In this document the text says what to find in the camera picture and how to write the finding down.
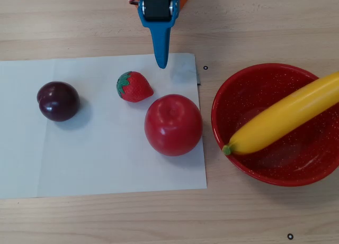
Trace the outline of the blue gripper with motor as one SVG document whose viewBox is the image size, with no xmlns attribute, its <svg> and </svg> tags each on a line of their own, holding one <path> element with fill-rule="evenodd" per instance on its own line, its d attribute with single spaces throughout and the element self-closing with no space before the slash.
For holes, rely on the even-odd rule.
<svg viewBox="0 0 339 244">
<path fill-rule="evenodd" d="M 165 69 L 171 28 L 179 16 L 179 0 L 140 0 L 138 14 L 142 25 L 150 29 L 156 62 Z"/>
</svg>

